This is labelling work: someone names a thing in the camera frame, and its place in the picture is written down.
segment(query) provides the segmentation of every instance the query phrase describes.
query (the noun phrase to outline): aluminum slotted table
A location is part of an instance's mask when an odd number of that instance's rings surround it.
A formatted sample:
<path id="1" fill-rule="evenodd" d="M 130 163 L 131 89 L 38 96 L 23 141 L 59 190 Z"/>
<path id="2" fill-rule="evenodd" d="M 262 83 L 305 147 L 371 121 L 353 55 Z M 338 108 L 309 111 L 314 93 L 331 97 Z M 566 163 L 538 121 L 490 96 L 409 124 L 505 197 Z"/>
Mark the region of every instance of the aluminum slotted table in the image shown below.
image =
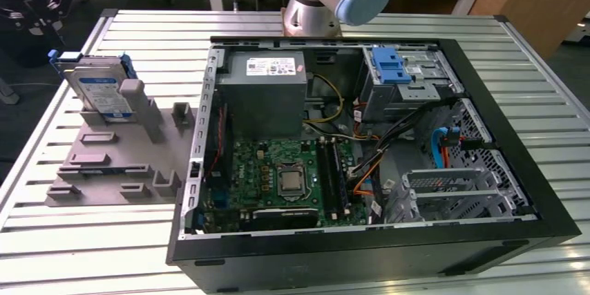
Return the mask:
<path id="1" fill-rule="evenodd" d="M 211 36 L 279 36 L 281 14 L 106 10 L 87 55 L 134 59 L 159 107 L 198 108 Z M 457 39 L 584 232 L 479 275 L 337 285 L 281 294 L 588 294 L 590 292 L 590 115 L 509 23 L 493 17 L 381 15 L 346 37 Z M 62 84 L 0 188 L 0 294 L 199 294 L 164 264 L 174 205 L 43 205 L 82 125 Z"/>

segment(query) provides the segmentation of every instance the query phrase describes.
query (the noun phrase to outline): floor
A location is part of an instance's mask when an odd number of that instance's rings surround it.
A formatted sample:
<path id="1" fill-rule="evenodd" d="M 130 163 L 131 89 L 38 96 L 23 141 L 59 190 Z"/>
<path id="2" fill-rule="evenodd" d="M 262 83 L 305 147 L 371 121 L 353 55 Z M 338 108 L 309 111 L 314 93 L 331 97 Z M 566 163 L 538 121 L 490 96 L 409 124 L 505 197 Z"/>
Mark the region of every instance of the floor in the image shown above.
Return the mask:
<path id="1" fill-rule="evenodd" d="M 230 8 L 231 0 L 224 0 Z M 242 10 L 254 10 L 252 0 L 238 0 Z M 278 8 L 281 0 L 266 0 L 262 10 Z M 75 0 L 62 35 L 68 50 L 79 50 L 104 8 L 208 10 L 208 0 Z M 55 95 L 60 78 L 48 66 L 24 68 L 23 64 L 44 64 L 46 48 L 32 50 L 36 40 L 31 35 L 0 31 L 2 77 L 20 95 L 19 104 L 0 103 L 0 183 L 11 170 L 11 161 L 19 157 L 28 136 Z M 590 108 L 590 46 L 562 45 L 547 61 L 586 107 Z"/>

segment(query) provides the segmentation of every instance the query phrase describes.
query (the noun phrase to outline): red cable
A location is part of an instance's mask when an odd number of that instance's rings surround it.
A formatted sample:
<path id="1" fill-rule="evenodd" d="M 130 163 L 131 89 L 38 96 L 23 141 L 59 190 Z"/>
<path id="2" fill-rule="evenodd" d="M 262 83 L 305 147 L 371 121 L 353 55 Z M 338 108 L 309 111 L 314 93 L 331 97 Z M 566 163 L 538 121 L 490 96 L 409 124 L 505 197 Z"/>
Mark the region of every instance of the red cable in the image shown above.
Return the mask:
<path id="1" fill-rule="evenodd" d="M 219 123 L 218 123 L 218 153 L 215 154 L 214 163 L 211 164 L 210 171 L 207 172 L 206 178 L 210 177 L 211 172 L 214 172 L 215 164 L 218 163 L 219 156 L 222 155 L 222 122 L 223 122 L 223 107 L 219 107 Z"/>

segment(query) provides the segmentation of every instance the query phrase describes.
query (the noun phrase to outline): label sticker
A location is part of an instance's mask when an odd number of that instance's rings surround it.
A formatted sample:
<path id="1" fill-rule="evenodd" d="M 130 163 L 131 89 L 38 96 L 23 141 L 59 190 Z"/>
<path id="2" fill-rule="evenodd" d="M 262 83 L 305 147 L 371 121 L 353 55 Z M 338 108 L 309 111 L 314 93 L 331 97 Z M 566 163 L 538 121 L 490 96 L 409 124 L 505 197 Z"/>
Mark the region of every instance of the label sticker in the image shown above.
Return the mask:
<path id="1" fill-rule="evenodd" d="M 362 121 L 362 112 L 359 110 L 354 110 L 354 121 Z"/>
<path id="2" fill-rule="evenodd" d="M 371 203 L 371 210 L 373 212 L 381 217 L 381 205 L 377 203 L 377 201 L 373 201 Z"/>
<path id="3" fill-rule="evenodd" d="M 126 118 L 131 116 L 132 109 L 118 92 L 116 79 L 83 77 L 79 79 L 79 85 L 99 113 L 107 117 Z"/>
<path id="4" fill-rule="evenodd" d="M 406 71 L 409 73 L 422 73 L 421 66 L 407 66 L 406 67 Z"/>
<path id="5" fill-rule="evenodd" d="M 295 58 L 250 58 L 246 75 L 295 75 Z"/>

